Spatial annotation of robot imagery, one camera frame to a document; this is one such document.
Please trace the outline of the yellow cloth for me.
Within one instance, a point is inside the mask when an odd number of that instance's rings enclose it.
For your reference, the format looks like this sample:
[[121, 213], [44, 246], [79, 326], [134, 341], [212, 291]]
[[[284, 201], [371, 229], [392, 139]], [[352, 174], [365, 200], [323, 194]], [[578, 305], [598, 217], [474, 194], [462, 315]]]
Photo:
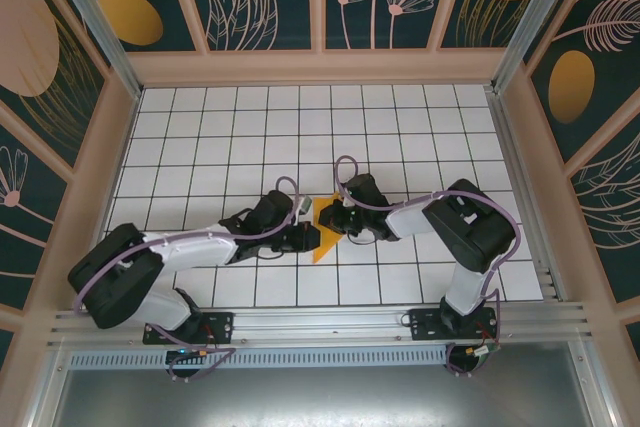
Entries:
[[343, 234], [335, 233], [320, 224], [320, 212], [333, 204], [334, 200], [340, 200], [340, 194], [334, 193], [330, 197], [313, 198], [313, 226], [320, 231], [320, 245], [313, 250], [313, 263], [317, 264], [336, 244], [343, 238]]

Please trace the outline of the grey metal sheet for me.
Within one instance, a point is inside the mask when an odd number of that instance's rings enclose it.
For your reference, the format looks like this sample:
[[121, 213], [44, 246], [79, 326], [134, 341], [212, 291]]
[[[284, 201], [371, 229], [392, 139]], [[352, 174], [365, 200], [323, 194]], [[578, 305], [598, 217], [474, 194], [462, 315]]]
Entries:
[[572, 379], [456, 378], [442, 367], [75, 371], [52, 427], [593, 427]]

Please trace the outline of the small controller board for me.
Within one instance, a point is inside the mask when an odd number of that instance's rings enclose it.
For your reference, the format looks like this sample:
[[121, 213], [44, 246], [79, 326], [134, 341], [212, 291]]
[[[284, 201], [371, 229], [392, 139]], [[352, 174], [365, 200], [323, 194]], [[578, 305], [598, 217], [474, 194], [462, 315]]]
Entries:
[[179, 349], [176, 354], [171, 358], [171, 361], [167, 368], [167, 373], [171, 378], [171, 381], [174, 383], [185, 383], [188, 384], [190, 382], [194, 382], [201, 378], [204, 378], [206, 375], [210, 374], [214, 369], [214, 366], [209, 366], [207, 368], [200, 369], [178, 369], [175, 367], [178, 364], [185, 364], [187, 361], [191, 360], [202, 360], [206, 359], [210, 354], [210, 349], [207, 346], [200, 346], [197, 349]]
[[445, 353], [445, 368], [456, 377], [471, 377], [490, 356], [501, 348], [499, 343], [483, 345], [449, 344]]

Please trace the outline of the aluminium side bar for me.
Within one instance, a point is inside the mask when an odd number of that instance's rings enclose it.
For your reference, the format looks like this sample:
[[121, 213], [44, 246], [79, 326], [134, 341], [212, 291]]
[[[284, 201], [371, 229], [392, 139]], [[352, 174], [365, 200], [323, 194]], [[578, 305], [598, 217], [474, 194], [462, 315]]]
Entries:
[[618, 427], [608, 381], [592, 338], [577, 332], [568, 346], [591, 427]]
[[71, 354], [48, 350], [36, 377], [23, 427], [53, 427], [65, 388]]

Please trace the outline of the long aluminium mounting rail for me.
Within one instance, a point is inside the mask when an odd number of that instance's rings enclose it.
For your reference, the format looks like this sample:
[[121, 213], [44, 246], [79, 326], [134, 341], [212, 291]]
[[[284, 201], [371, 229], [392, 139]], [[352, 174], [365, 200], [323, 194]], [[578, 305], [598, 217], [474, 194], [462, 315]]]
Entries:
[[[242, 348], [408, 345], [410, 305], [237, 308], [231, 345]], [[500, 342], [587, 340], [593, 328], [578, 302], [503, 302]], [[56, 314], [46, 345], [67, 350], [135, 349], [144, 324], [128, 320], [107, 330], [90, 317]]]

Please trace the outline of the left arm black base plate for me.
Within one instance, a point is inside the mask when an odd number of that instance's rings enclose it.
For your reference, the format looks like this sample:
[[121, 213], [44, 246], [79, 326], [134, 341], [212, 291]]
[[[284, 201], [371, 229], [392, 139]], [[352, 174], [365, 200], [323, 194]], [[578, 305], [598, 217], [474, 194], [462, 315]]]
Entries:
[[191, 316], [182, 326], [168, 333], [181, 342], [196, 346], [226, 345], [234, 328], [232, 312], [205, 312]]

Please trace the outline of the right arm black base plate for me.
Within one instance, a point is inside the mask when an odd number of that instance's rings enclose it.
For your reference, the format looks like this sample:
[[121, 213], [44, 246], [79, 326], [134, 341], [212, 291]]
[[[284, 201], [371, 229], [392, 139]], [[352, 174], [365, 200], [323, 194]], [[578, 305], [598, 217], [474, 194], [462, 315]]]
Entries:
[[496, 311], [491, 307], [481, 306], [467, 316], [439, 308], [411, 309], [407, 314], [414, 341], [480, 341], [483, 335], [494, 338], [497, 334]]

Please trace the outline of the aluminium table edge rail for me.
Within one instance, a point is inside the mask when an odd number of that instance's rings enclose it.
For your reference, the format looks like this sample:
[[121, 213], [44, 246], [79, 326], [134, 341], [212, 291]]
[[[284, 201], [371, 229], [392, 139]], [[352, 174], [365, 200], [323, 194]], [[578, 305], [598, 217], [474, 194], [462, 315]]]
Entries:
[[485, 94], [543, 298], [545, 301], [564, 302], [567, 300], [566, 289], [557, 269], [541, 210], [535, 198], [515, 131], [508, 118], [506, 105], [489, 86], [485, 87]]

